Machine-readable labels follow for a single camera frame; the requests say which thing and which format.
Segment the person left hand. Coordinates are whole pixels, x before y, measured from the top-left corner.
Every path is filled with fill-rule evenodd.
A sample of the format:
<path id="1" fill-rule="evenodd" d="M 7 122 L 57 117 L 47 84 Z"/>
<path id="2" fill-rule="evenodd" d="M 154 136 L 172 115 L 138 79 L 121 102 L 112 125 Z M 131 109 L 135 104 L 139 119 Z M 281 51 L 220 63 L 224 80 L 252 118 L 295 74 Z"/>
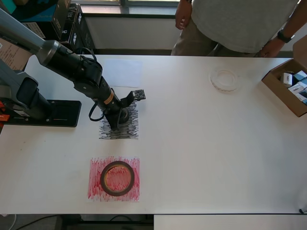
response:
<path id="1" fill-rule="evenodd" d="M 260 56 L 262 58 L 275 58 L 284 45 L 285 42 L 275 37 L 261 49 Z"/>

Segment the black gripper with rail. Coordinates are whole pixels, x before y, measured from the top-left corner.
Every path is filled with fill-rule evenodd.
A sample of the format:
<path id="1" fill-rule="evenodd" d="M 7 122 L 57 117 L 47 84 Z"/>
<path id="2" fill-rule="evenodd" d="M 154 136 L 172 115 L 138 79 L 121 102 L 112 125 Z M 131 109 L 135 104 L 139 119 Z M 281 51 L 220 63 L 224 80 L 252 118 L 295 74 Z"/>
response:
<path id="1" fill-rule="evenodd" d="M 104 105 L 104 114 L 108 117 L 111 130 L 118 130 L 119 117 L 127 117 L 127 109 L 120 100 L 112 100 Z"/>

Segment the person right hand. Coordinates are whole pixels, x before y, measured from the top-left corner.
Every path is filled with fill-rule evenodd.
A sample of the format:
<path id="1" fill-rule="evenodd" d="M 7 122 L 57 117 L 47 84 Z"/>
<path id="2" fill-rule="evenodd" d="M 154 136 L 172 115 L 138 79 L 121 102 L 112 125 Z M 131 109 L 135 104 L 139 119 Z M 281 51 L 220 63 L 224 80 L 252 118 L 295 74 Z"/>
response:
<path id="1" fill-rule="evenodd" d="M 177 6 L 175 20 L 176 28 L 183 30 L 189 23 L 192 13 L 192 1 L 180 0 Z"/>

